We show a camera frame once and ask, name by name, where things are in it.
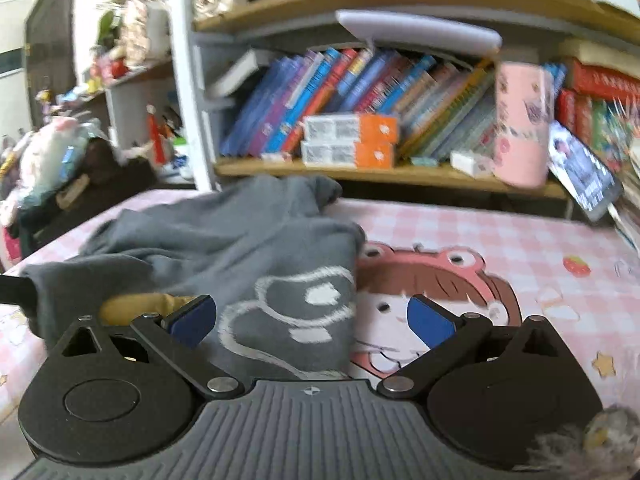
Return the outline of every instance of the orange and white box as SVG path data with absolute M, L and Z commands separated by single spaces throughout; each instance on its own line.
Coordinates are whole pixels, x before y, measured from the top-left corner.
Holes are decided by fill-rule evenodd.
M 301 142 L 305 166 L 387 170 L 394 166 L 390 142 Z
M 398 118 L 378 114 L 325 114 L 305 117 L 305 140 L 308 142 L 362 142 L 396 144 L 399 139 Z

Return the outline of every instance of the folded garment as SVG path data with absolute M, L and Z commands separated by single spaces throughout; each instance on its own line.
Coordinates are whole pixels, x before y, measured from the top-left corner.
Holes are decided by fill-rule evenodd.
M 109 298 L 211 295 L 210 361 L 255 378 L 339 378 L 353 341 L 354 268 L 365 235 L 322 208 L 341 189 L 324 177 L 256 176 L 223 192 L 102 225 L 79 256 L 29 266 L 40 335 L 51 346 Z

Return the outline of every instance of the pink cylindrical bottle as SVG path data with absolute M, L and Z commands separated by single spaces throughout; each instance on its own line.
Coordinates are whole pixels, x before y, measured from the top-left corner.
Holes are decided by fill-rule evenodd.
M 494 175 L 511 186 L 535 188 L 548 173 L 553 77 L 539 65 L 504 62 L 495 85 L 497 134 Z

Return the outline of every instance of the phone screen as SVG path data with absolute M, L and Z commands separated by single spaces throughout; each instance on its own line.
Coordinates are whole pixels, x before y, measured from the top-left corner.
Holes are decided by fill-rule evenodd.
M 611 170 L 557 121 L 550 128 L 549 168 L 591 221 L 600 219 L 622 192 Z

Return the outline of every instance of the silver pin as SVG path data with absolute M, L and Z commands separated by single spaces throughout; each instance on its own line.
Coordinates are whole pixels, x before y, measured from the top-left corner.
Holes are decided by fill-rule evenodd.
M 215 377 L 207 383 L 207 388 L 217 394 L 228 394 L 239 386 L 233 377 Z
M 385 387 L 385 390 L 401 394 L 411 390 L 414 387 L 414 382 L 409 377 L 396 376 L 385 379 L 382 381 L 382 385 Z

